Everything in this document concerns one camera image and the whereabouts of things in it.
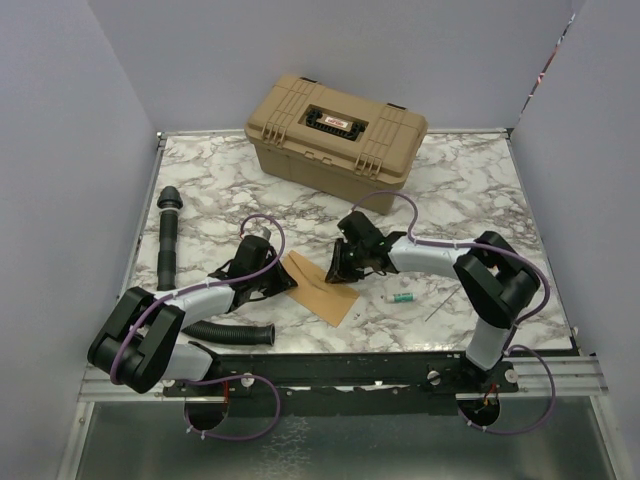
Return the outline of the brown kraft envelope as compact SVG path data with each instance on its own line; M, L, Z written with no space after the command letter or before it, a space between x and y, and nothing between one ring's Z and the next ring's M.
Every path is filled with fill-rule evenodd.
M282 265L297 283L287 294L333 327L342 323L360 297L346 285L326 283L326 272L296 251L291 250Z

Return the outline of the green white glue stick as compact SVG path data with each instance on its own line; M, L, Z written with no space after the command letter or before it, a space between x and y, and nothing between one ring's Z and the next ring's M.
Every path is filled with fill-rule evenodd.
M385 301L390 304L413 302L417 299L414 293L393 293L385 296Z

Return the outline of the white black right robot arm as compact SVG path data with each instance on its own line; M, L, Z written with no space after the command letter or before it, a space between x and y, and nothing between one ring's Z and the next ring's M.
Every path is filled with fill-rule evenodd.
M412 240L407 232L383 234L360 211L344 217L338 229L342 236L334 242L325 277L329 284L358 282L370 273L425 273L458 280L478 316L459 378L472 391L494 381L494 367L516 320L542 284L530 263L493 231L458 244Z

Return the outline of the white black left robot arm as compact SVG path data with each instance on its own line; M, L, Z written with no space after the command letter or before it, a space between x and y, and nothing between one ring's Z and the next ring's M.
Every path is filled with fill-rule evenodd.
M235 256L204 280L165 292L141 287L125 291L91 343L89 364L137 393L163 380L186 380L206 395L220 385L215 353L179 334L201 321L225 315L253 300L287 292L297 286L274 247L263 237L248 235Z

